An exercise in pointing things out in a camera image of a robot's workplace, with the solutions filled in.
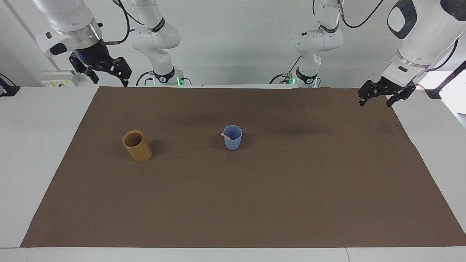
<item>pink straw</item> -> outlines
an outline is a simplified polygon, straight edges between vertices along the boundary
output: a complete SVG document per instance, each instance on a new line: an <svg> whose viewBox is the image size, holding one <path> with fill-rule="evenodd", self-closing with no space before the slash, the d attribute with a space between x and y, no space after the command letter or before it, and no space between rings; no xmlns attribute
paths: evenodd
<svg viewBox="0 0 466 262"><path fill-rule="evenodd" d="M226 136L225 134L223 134L223 133L220 134L220 135L223 136L223 137L226 138L226 139L232 140L231 138L227 137L227 136Z"/></svg>

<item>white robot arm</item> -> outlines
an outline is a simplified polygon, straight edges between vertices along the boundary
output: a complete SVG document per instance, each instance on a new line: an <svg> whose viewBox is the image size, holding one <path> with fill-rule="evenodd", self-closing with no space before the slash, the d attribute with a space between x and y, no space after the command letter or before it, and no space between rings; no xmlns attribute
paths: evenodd
<svg viewBox="0 0 466 262"><path fill-rule="evenodd" d="M83 0L33 0L47 17L55 32L45 32L36 37L37 43L47 56L73 51L69 60L78 73L84 73L97 83L94 70L107 72L128 85L131 68L123 57L113 59L102 31Z"/></svg>
<svg viewBox="0 0 466 262"><path fill-rule="evenodd" d="M136 28L129 35L131 46L151 62L157 85L178 85L178 70L164 49L175 48L180 34L160 14L155 0L132 0L138 20L145 27Z"/></svg>
<svg viewBox="0 0 466 262"><path fill-rule="evenodd" d="M387 101L389 107L407 99L415 90L413 80L438 61L439 55L463 34L466 1L400 0L391 10L387 24L403 41L380 81L368 80L359 90L361 106L379 95L393 95Z"/></svg>
<svg viewBox="0 0 466 262"><path fill-rule="evenodd" d="M314 86L322 63L317 55L321 51L334 50L343 44L343 33L338 28L340 13L337 0L317 0L315 15L320 23L317 30L306 31L295 43L302 60L296 70L298 86Z"/></svg>

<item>brown paper mat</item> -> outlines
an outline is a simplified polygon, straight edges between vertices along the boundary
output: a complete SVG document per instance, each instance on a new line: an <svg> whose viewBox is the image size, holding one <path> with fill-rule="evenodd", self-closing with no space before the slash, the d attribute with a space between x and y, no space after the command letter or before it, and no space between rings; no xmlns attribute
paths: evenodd
<svg viewBox="0 0 466 262"><path fill-rule="evenodd" d="M229 124L244 131L235 152L220 136ZM122 145L133 129L149 162ZM361 108L356 89L101 87L21 246L464 245L384 99Z"/></svg>

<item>blue cup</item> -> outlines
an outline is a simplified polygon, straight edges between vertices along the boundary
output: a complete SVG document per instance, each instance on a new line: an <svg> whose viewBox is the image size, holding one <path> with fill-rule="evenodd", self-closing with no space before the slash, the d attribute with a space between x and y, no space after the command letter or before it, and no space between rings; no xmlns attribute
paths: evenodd
<svg viewBox="0 0 466 262"><path fill-rule="evenodd" d="M225 140L225 145L228 148L228 150L231 150L231 151L237 150L241 143L241 137L243 136L243 130L241 130L241 128L238 126L229 125L223 130L223 134L231 138L230 140L230 139L227 139L226 137L223 137L223 139Z"/></svg>

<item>wooden cup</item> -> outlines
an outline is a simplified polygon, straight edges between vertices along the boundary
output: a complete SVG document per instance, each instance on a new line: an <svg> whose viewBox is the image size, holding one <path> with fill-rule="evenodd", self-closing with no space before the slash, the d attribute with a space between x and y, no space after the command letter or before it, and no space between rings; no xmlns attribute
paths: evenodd
<svg viewBox="0 0 466 262"><path fill-rule="evenodd" d="M133 130L126 133L123 145L136 162L142 163L152 157L152 149L141 131Z"/></svg>

